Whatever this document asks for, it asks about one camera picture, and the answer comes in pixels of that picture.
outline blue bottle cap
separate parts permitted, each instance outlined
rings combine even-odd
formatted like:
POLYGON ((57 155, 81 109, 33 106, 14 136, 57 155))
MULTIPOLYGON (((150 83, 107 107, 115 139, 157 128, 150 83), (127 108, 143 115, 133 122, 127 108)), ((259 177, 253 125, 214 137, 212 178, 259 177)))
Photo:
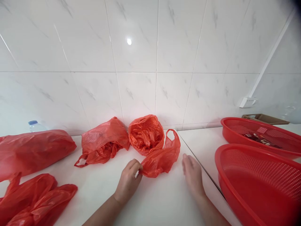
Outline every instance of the blue bottle cap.
POLYGON ((37 124, 38 122, 36 120, 30 121, 28 122, 28 124, 33 125, 33 124, 37 124))

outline forearm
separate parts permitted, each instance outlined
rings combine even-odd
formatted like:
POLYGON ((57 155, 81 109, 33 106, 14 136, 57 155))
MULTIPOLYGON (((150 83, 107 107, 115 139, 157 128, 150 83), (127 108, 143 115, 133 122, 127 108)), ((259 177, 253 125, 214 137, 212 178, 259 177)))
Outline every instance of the forearm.
POLYGON ((111 196, 82 226, 110 226, 119 215, 123 205, 111 196))
POLYGON ((231 226, 206 195, 196 197, 206 226, 231 226))

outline electrical outlet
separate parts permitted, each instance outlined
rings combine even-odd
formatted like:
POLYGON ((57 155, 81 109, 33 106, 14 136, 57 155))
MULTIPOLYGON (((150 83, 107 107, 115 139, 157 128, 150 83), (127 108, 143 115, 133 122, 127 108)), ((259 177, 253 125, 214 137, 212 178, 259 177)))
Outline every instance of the electrical outlet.
POLYGON ((240 108, 250 108, 257 104, 257 98, 255 97, 244 97, 240 104, 240 108))

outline human hand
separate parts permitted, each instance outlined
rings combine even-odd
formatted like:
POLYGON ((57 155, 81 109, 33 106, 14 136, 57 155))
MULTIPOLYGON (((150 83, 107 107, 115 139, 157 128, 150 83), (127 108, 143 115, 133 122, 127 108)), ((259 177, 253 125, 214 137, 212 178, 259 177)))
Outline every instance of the human hand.
POLYGON ((113 197, 122 205, 125 205, 134 195, 142 179, 142 174, 135 177, 138 170, 142 170, 142 165, 138 160, 131 160, 121 173, 119 183, 113 197))
POLYGON ((186 183, 192 196, 194 198, 205 196, 201 165, 192 156, 183 154, 182 166, 186 183))

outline red plastic basket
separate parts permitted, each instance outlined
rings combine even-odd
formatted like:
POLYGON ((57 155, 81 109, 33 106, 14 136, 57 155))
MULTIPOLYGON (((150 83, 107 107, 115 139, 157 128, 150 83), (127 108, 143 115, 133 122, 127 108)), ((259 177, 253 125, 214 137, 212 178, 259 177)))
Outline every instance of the red plastic basket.
POLYGON ((223 118, 223 136, 229 143, 245 144, 258 147, 289 159, 301 157, 301 136, 270 124, 243 119, 223 118), (267 140, 282 147, 274 148, 243 136, 246 133, 263 135, 267 140))
POLYGON ((301 164, 259 148, 225 144, 215 153, 221 190, 244 226, 295 225, 301 164))

